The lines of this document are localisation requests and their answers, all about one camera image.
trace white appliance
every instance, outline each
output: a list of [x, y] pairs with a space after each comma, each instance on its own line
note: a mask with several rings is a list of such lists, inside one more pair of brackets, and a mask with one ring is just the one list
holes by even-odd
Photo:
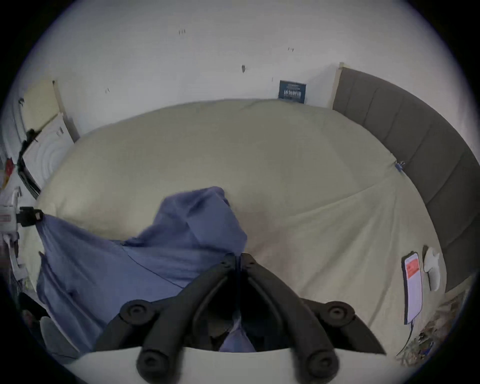
[[63, 115], [59, 113], [32, 141], [23, 160], [35, 184], [43, 189], [50, 175], [59, 167], [73, 140], [68, 133]]

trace mattress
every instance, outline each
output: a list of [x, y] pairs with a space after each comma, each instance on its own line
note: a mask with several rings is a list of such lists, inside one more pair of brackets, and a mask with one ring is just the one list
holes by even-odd
[[[246, 252], [301, 297], [345, 301], [397, 354], [404, 324], [401, 259], [440, 249], [425, 205], [394, 156], [340, 113], [281, 100], [226, 100], [164, 108], [81, 138], [37, 207], [97, 235], [124, 240], [150, 225], [163, 198], [223, 188], [248, 236]], [[35, 228], [23, 259], [36, 284]], [[422, 270], [420, 332], [446, 283]]]

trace upholstered headboard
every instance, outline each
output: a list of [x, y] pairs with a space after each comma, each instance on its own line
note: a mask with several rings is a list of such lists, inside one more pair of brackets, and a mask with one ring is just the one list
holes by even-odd
[[458, 132], [407, 91], [341, 67], [333, 109], [404, 161], [442, 247], [450, 290], [480, 266], [480, 165]]

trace blue fabric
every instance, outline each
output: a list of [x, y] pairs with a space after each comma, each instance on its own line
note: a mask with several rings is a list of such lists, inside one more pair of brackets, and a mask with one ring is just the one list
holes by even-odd
[[153, 224], [124, 243], [49, 215], [36, 227], [45, 247], [38, 296], [81, 353], [124, 303], [177, 295], [247, 241], [219, 187], [167, 197]]

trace small sign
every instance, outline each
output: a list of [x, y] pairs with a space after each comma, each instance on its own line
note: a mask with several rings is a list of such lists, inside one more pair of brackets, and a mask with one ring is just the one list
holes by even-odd
[[296, 101], [305, 104], [306, 84], [292, 83], [290, 81], [280, 81], [280, 89], [278, 90], [278, 98]]

